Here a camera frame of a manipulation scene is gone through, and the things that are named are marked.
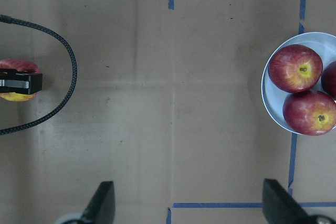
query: apple stem cavity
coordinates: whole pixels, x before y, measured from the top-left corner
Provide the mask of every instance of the apple stem cavity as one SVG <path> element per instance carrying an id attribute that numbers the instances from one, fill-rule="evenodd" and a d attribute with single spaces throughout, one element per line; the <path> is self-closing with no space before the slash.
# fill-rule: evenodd
<path id="1" fill-rule="evenodd" d="M 324 115 L 319 115 L 318 118 L 319 118 L 319 121 L 320 121 L 320 122 L 322 122 L 322 121 L 325 120 Z"/>

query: black braided cable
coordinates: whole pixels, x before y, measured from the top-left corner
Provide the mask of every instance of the black braided cable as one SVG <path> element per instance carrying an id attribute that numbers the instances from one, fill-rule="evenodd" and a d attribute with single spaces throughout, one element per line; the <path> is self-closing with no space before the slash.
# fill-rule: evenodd
<path id="1" fill-rule="evenodd" d="M 47 121 L 48 119 L 50 119 L 51 117 L 56 115 L 65 106 L 65 104 L 67 104 L 70 97 L 72 96 L 72 93 L 75 90 L 76 81 L 77 81 L 77 63 L 76 63 L 75 54 L 73 53 L 70 45 L 66 42 L 65 39 L 63 39 L 60 35 L 58 35 L 54 31 L 52 31 L 52 30 L 50 30 L 46 27 L 31 23 L 31 22 L 11 18 L 11 17 L 5 16 L 5 15 L 0 15 L 0 22 L 30 27 L 30 28 L 33 28 L 33 29 L 36 29 L 36 30 L 43 31 L 44 33 L 47 33 L 47 34 L 53 36 L 54 38 L 59 40 L 65 46 L 65 48 L 67 49 L 67 51 L 69 53 L 71 64 L 72 64 L 71 85 L 70 85 L 68 93 L 65 95 L 65 97 L 61 101 L 61 103 L 54 110 L 52 110 L 50 113 L 46 114 L 45 116 L 43 116 L 43 117 L 41 117 L 41 118 L 39 118 L 35 121 L 32 121 L 30 123 L 26 123 L 26 124 L 23 124 L 23 125 L 19 125 L 19 126 L 16 126 L 16 127 L 11 127 L 11 128 L 0 130 L 0 135 L 5 135 L 5 134 L 9 134 L 9 133 L 17 132 L 17 131 L 22 131 L 22 130 L 34 127 L 34 126 L 36 126 L 40 123 L 43 123 L 43 122 Z"/>

